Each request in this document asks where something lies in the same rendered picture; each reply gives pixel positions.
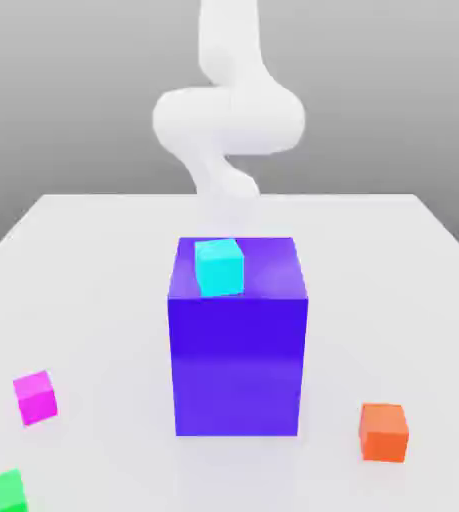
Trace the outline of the small magenta cube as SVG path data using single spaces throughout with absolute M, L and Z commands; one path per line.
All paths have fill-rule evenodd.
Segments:
M 13 387 L 25 427 L 58 414 L 53 385 L 47 371 L 17 378 L 13 381 Z

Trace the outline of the large purple box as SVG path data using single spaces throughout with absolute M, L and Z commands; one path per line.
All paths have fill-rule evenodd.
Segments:
M 238 239 L 245 290 L 212 298 L 195 242 L 179 239 L 167 297 L 177 435 L 296 435 L 309 299 L 293 239 Z

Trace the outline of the small cyan cube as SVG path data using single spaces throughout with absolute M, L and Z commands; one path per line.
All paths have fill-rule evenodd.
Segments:
M 244 255 L 234 238 L 194 242 L 195 276 L 203 297 L 244 291 Z

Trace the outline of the small green cube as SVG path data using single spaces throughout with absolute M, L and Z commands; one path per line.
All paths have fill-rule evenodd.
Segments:
M 0 474 L 0 512 L 28 512 L 28 502 L 18 469 Z

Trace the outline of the small orange cube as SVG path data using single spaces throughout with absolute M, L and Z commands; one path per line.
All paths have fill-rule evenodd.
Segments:
M 403 407 L 399 404 L 363 403 L 359 440 L 365 461 L 403 463 L 409 441 Z

